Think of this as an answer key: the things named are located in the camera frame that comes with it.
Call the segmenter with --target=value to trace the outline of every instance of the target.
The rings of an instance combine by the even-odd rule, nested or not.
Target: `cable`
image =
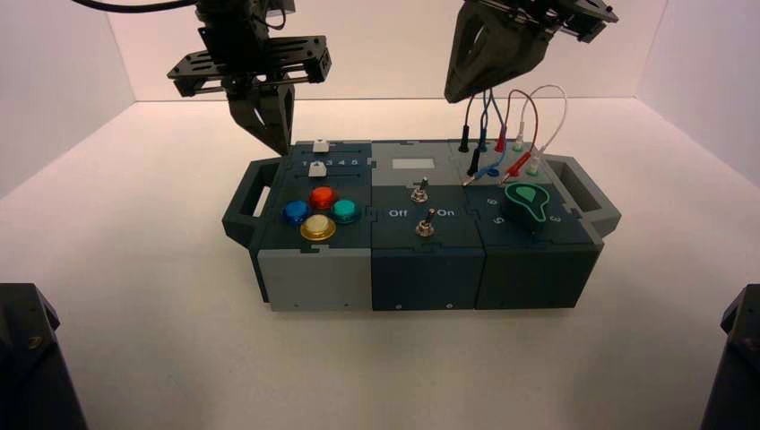
[[[462,127],[462,139],[459,141],[459,152],[470,152],[470,108],[475,99],[473,94],[467,102],[467,112],[464,114],[464,126]]]
[[[494,89],[488,90],[490,93],[490,99],[493,100],[494,103],[494,109],[497,111],[497,116],[499,118],[499,124],[501,124],[502,128],[504,128],[504,118],[501,117],[501,111],[498,109],[498,103],[497,100],[494,99]]]
[[[536,116],[536,125],[533,129],[533,142],[531,143],[531,147],[519,158],[515,163],[510,166],[504,176],[501,179],[501,184],[505,183],[510,177],[518,176],[520,175],[520,169],[525,165],[525,163],[528,162],[528,159],[531,157],[531,152],[533,151],[533,148],[536,147],[536,140],[539,138],[539,110],[536,108],[536,103],[533,101],[533,98],[526,94],[525,92],[521,90],[511,90],[509,91],[509,96],[506,99],[506,117],[505,117],[505,123],[508,124],[509,121],[509,109],[512,106],[512,95],[516,92],[519,92],[525,98],[530,101],[531,105],[533,106],[533,114]]]
[[[470,107],[472,106],[472,101],[475,99],[475,96],[473,95],[470,97],[470,101],[467,102],[467,112],[464,114],[464,124],[469,125],[470,124]]]
[[[155,4],[108,4],[97,2],[95,0],[72,0],[77,4],[96,9],[103,12],[113,13],[149,13],[168,11],[170,9],[177,9],[180,7],[192,6],[197,3],[197,0],[174,0],[166,3]]]
[[[546,150],[546,148],[548,148],[548,146],[554,141],[554,139],[559,134],[559,131],[562,130],[562,126],[565,125],[565,120],[567,119],[567,104],[568,103],[567,103],[567,93],[565,92],[564,88],[560,87],[559,85],[554,85],[554,84],[541,85],[539,88],[533,90],[533,92],[531,93],[531,97],[533,97],[540,90],[544,90],[546,88],[553,88],[553,89],[556,89],[559,92],[561,92],[562,93],[562,98],[565,100],[565,106],[563,107],[563,110],[562,110],[562,119],[559,121],[559,125],[557,126],[557,129],[554,131],[554,133],[551,135],[551,137],[548,138],[548,141],[546,143],[544,143],[543,146],[541,146],[541,148],[539,149],[539,154],[543,154],[544,151]],[[521,130],[521,134],[522,134],[523,124],[524,124],[523,119],[525,117],[525,109],[527,107],[528,107],[528,100],[525,100],[525,103],[522,105],[522,113],[520,114],[520,125],[521,125],[520,126],[520,130]]]
[[[536,146],[536,139],[538,139],[538,136],[539,136],[539,110],[536,108],[536,103],[533,101],[533,98],[522,90],[509,91],[509,95],[506,98],[506,116],[504,118],[504,123],[508,124],[509,122],[509,109],[512,107],[512,95],[516,92],[519,92],[520,94],[525,96],[525,98],[528,101],[530,101],[531,105],[533,106],[533,114],[536,116],[536,126],[533,129],[533,142],[531,143],[531,148],[528,150],[528,152],[530,153],[533,150],[533,148]]]
[[[483,91],[483,113],[480,114],[480,130],[487,130],[488,129],[488,105],[491,104],[492,99],[489,99],[486,101],[486,92]]]

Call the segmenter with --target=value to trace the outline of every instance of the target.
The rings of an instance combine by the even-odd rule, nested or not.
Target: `round push button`
[[[312,215],[301,224],[301,236],[318,242],[332,237],[335,234],[335,229],[335,221],[332,219],[321,214]]]
[[[300,226],[307,220],[310,213],[311,210],[306,202],[295,201],[285,206],[285,209],[282,210],[282,217],[291,226]]]
[[[321,211],[330,209],[336,200],[338,200],[338,196],[329,186],[318,186],[309,195],[311,207]]]
[[[351,200],[339,200],[332,206],[332,218],[338,224],[350,224],[358,219],[356,203]]]

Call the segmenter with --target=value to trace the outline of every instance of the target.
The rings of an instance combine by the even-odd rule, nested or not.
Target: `white backdrop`
[[[641,99],[760,185],[760,2],[670,0]],[[705,103],[706,100],[717,103]]]
[[[0,197],[134,97],[106,14],[62,0],[3,0]]]
[[[634,96],[667,0],[610,3],[619,23],[590,45],[557,35],[546,60],[510,88],[556,82],[573,97]],[[272,35],[327,36],[333,69],[325,83],[299,85],[300,99],[441,99],[461,5],[462,0],[297,0],[286,29]],[[135,97],[180,99],[166,73],[184,54],[203,49],[194,8],[109,18]]]

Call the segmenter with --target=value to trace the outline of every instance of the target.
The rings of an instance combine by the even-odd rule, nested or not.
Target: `white label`
[[[393,159],[393,168],[436,168],[433,159]]]

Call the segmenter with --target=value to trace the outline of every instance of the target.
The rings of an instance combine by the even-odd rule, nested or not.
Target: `robotic arm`
[[[73,0],[116,13],[144,13],[195,5],[205,51],[193,52],[168,73],[183,97],[227,94],[235,122],[281,155],[289,151],[294,84],[319,83],[332,61],[325,36],[270,38],[294,0],[174,0],[138,6]],[[266,21],[281,15],[280,25]],[[555,33],[589,43],[617,22],[602,0],[464,0],[457,18],[445,85],[451,103],[531,71]]]
[[[270,38],[293,0],[199,0],[198,31],[207,50],[186,55],[168,73],[183,97],[225,91],[235,122],[280,154],[287,154],[295,83],[323,82],[332,64],[325,36]],[[266,16],[282,15],[281,26]],[[218,84],[207,86],[209,82]]]

